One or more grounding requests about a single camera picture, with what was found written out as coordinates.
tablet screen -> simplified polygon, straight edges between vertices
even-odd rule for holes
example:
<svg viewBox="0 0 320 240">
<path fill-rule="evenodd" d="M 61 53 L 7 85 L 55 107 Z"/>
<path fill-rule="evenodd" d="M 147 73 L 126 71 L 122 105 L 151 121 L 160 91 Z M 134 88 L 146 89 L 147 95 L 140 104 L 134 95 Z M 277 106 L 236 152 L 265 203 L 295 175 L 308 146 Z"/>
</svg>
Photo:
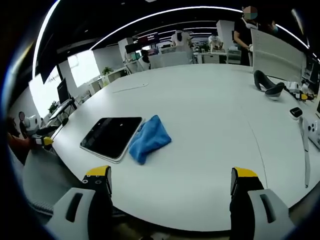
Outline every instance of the tablet screen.
<svg viewBox="0 0 320 240">
<path fill-rule="evenodd" d="M 142 117 L 101 118 L 80 143 L 81 147 L 117 159 L 136 132 Z"/>
</svg>

floor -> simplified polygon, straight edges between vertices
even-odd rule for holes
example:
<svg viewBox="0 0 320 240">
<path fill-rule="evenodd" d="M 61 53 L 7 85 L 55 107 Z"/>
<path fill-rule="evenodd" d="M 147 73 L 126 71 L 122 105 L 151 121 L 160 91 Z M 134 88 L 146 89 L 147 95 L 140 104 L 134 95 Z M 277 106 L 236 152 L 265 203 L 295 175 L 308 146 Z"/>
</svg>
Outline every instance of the floor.
<svg viewBox="0 0 320 240">
<path fill-rule="evenodd" d="M 295 225 L 301 223 L 311 212 L 320 197 L 320 182 L 300 202 L 289 209 L 289 216 Z M 228 240 L 229 231 L 224 232 L 186 232 L 159 227 L 137 218 L 128 218 L 114 228 L 117 240 L 138 240 L 153 235 L 154 240 Z"/>
</svg>

